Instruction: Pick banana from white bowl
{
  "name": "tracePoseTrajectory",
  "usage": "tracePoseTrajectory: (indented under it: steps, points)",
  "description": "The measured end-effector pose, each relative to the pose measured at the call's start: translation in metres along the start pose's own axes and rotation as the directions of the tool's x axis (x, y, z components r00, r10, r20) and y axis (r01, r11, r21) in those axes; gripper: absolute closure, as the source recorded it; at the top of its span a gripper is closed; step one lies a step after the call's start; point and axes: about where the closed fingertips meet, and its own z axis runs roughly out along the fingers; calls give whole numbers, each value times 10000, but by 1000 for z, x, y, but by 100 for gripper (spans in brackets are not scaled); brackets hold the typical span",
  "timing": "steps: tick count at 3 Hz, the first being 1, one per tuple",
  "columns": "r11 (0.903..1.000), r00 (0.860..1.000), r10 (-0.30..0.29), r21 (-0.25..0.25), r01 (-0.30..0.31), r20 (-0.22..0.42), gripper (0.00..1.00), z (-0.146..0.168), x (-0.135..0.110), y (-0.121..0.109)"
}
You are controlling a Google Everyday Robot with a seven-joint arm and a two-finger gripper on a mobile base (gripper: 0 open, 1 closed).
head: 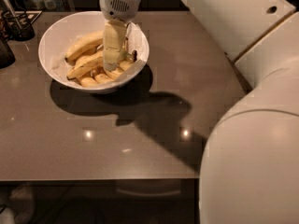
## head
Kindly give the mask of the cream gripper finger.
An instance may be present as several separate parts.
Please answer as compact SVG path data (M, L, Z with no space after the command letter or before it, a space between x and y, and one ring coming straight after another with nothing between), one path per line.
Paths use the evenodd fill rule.
M126 25L118 19L111 19L105 24L103 33L104 68L114 71L118 67L121 49L126 37Z

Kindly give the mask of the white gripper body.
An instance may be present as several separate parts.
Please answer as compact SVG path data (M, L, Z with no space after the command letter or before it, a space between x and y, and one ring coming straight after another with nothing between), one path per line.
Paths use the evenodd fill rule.
M99 0L99 5L107 20L131 21L139 8L141 0Z

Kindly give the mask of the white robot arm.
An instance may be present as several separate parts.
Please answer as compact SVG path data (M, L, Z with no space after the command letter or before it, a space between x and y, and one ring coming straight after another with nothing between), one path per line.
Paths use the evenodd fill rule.
M252 87L209 136L200 224L299 224L298 11L287 0L181 0Z

